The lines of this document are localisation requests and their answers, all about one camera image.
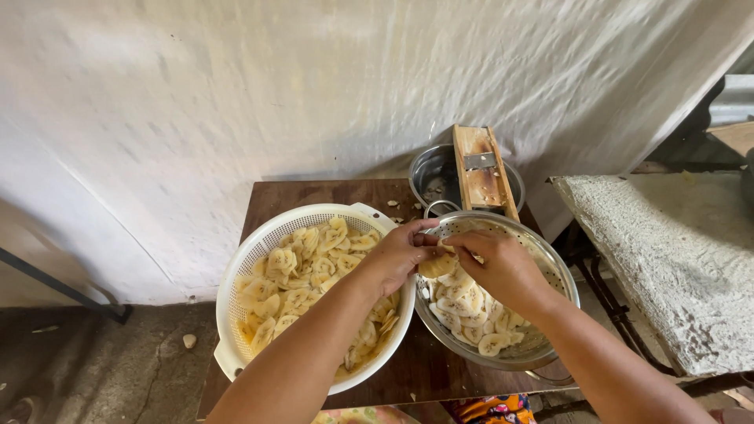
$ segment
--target wooden board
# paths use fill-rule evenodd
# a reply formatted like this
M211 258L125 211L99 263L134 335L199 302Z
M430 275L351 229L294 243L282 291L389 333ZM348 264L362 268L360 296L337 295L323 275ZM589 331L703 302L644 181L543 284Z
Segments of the wooden board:
M754 122L709 128L706 132L717 137L742 156L746 156L749 149L754 149Z
M505 166L492 129L490 127L461 127L455 124L453 125L453 144L464 210L474 207L501 207L506 217L518 221L516 203L510 193ZM492 153L495 157L495 166L466 171L464 157L482 153Z
M389 207L390 200L400 202L401 208ZM315 203L352 204L358 201L389 217L399 217L405 221L421 215L421 210L412 207L416 198L409 181L404 179L255 183L241 240L271 218L295 207ZM537 223L526 205L522 209L524 216L530 217L530 221L524 220L524 225L538 231ZM560 361L541 368L539 372L553 378L568 375ZM228 386L230 381L212 358L199 404L198 420L207 417ZM466 361L443 346L414 313L406 336L387 364L360 385L329 396L323 409L412 403L411 393L416 395L417 402L425 402L560 389L563 388L541 383L525 373L493 370Z

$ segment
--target wooden table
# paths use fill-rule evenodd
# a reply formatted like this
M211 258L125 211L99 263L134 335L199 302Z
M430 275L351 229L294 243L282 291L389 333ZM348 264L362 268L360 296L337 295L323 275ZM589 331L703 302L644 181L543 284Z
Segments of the wooden table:
M390 200L400 202L401 208L389 207ZM413 208L417 201L409 181L404 179L261 182L254 184L241 241L263 223L295 207L357 202L405 221L420 218L422 213ZM520 218L521 223L539 232L526 205ZM568 375L559 360L538 372L551 378ZM212 358L197 420L207 417L230 383L215 358ZM560 389L564 388L541 383L525 373L493 370L463 359L443 346L414 312L406 336L390 360L360 385L328 396L323 409L408 404L413 402L412 393L416 395L417 402L426 402Z

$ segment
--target pot handle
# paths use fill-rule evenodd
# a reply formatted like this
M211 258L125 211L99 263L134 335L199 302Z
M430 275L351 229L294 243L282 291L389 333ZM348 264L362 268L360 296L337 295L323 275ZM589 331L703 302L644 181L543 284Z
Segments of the pot handle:
M539 381L542 381L543 383L547 383L550 386L568 386L569 384L573 384L573 376L567 376L564 379L548 379L545 376L541 376L537 374L534 371L525 371L531 378L538 379Z
M436 200L436 201L433 201L432 203L430 203L429 206L427 206L427 208L425 209L425 219L429 218L430 209L432 209L433 207L435 207L438 204L447 204L447 205L450 205L451 207L453 207L456 210L461 210L461 208L457 204L451 202L450 200Z

